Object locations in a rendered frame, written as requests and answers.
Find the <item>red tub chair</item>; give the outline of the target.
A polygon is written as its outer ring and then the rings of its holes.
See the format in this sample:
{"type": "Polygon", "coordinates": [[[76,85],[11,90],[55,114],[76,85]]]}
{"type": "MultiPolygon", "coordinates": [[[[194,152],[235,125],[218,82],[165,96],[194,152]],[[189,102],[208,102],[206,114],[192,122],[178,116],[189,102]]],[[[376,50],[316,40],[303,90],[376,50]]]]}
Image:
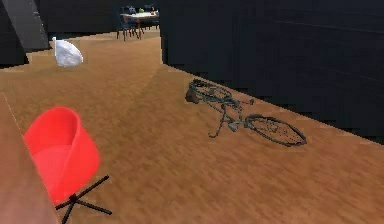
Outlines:
{"type": "Polygon", "coordinates": [[[66,224],[75,204],[112,214],[81,200],[109,176],[79,192],[97,172],[100,154],[74,110],[60,106],[46,110],[25,132],[24,141],[55,209],[68,207],[61,224],[66,224]]]}

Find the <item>dark blue dining chair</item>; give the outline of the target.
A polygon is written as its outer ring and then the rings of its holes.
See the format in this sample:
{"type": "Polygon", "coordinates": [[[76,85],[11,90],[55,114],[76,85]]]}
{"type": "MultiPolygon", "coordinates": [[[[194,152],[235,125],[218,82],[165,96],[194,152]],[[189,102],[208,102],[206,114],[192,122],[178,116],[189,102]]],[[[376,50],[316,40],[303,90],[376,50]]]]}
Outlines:
{"type": "Polygon", "coordinates": [[[152,27],[158,28],[160,25],[159,11],[155,5],[145,5],[144,11],[150,14],[150,17],[145,21],[145,27],[151,29],[152,27]]]}
{"type": "Polygon", "coordinates": [[[127,35],[139,37],[139,22],[137,19],[131,18],[131,15],[135,13],[136,9],[133,6],[123,6],[119,10],[120,29],[123,31],[123,39],[126,39],[127,35]]]}

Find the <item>dark green bicycle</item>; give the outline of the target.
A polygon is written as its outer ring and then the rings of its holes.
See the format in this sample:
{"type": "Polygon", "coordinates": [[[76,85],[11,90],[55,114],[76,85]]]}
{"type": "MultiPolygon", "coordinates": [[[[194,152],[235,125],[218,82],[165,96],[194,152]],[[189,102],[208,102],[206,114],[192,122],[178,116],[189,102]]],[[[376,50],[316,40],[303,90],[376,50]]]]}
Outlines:
{"type": "Polygon", "coordinates": [[[223,125],[236,132],[240,126],[252,130],[260,136],[286,147],[301,146],[307,143],[306,136],[286,121],[262,114],[243,115],[243,104],[253,105],[254,100],[235,99],[232,93],[217,84],[193,79],[185,95],[185,100],[194,104],[206,103],[221,114],[219,127],[210,138],[216,138],[223,125]]]}

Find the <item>brown wooden furniture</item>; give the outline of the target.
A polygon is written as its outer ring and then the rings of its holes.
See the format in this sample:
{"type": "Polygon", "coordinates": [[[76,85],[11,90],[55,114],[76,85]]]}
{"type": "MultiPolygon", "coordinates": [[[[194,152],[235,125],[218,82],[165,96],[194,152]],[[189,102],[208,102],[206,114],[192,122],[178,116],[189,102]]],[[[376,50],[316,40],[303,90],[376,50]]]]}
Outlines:
{"type": "Polygon", "coordinates": [[[3,92],[0,93],[0,224],[59,224],[3,92]]]}

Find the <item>white dining table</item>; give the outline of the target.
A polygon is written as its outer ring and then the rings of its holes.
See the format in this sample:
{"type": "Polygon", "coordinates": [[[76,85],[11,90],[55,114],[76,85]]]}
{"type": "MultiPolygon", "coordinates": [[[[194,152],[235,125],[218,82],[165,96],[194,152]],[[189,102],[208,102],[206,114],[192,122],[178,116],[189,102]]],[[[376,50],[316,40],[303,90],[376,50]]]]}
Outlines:
{"type": "Polygon", "coordinates": [[[138,39],[141,39],[142,35],[144,34],[144,30],[141,27],[141,23],[145,22],[146,19],[149,17],[150,17],[150,14],[148,12],[136,13],[136,14],[131,15],[131,18],[137,19],[139,22],[139,29],[138,29],[139,37],[137,37],[138,39]]]}

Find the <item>white bag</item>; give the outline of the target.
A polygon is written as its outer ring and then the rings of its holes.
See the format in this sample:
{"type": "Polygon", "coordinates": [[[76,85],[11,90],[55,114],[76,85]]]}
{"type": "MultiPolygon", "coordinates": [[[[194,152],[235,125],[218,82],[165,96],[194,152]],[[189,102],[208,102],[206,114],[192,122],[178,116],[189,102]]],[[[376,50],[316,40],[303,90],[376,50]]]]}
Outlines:
{"type": "Polygon", "coordinates": [[[52,38],[54,42],[54,55],[58,66],[76,67],[83,62],[81,51],[72,43],[66,40],[52,38]]]}

